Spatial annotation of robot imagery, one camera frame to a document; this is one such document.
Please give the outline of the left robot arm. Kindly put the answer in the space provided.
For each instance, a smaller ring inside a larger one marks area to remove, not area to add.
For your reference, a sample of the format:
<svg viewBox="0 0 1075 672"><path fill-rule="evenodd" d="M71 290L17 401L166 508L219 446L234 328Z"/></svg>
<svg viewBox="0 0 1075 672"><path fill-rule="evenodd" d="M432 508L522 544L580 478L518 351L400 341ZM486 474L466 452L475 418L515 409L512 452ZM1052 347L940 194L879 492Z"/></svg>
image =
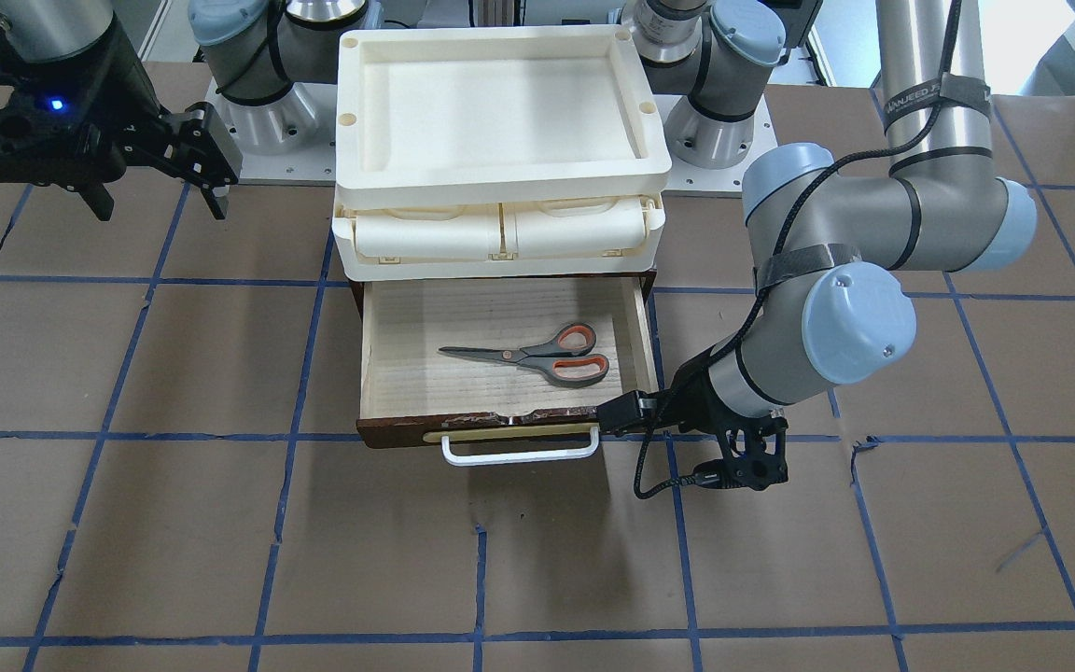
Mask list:
<svg viewBox="0 0 1075 672"><path fill-rule="evenodd" d="M890 174L844 175L811 142L755 161L744 175L749 319L666 390L597 408L603 433L722 435L871 377L916 332L895 271L991 271L1031 245L1036 205L995 174L976 3L880 1L877 17Z"/></svg>

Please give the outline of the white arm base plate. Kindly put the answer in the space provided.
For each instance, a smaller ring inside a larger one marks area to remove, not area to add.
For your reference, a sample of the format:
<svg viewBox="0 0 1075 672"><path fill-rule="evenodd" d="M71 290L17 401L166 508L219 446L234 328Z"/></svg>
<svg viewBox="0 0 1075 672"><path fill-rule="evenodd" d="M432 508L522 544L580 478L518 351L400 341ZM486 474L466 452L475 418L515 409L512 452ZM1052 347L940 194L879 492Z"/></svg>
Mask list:
<svg viewBox="0 0 1075 672"><path fill-rule="evenodd" d="M777 146L764 101L739 121L706 118L682 95L657 95L654 101L673 162L666 195L741 197L747 167Z"/></svg>
<svg viewBox="0 0 1075 672"><path fill-rule="evenodd" d="M263 186L334 186L336 85L298 82L280 101L244 106L215 92L214 104L243 153L240 183Z"/></svg>

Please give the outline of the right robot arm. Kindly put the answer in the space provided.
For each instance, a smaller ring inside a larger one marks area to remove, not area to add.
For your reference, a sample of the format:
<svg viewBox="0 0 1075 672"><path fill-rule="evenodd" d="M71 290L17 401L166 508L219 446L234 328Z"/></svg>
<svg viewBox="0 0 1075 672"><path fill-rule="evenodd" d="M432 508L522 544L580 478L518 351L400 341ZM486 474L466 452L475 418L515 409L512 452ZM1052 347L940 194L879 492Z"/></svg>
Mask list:
<svg viewBox="0 0 1075 672"><path fill-rule="evenodd" d="M376 1L192 1L217 103L159 101L108 1L0 1L0 183L77 194L103 221L108 183L146 166L192 184L216 218L244 159L293 151L320 126L306 86L336 82L341 39Z"/></svg>

